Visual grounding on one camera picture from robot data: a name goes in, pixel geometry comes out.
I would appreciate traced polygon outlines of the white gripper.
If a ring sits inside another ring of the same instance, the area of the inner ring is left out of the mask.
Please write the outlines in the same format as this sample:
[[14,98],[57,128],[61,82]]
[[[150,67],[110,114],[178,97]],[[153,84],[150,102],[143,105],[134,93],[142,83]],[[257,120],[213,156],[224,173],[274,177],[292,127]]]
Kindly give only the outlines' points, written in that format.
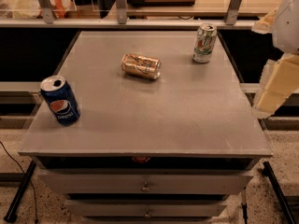
[[299,0],[283,0],[254,23],[251,31],[273,34],[273,45],[285,52],[263,67],[252,112],[258,119],[272,116],[299,88]]

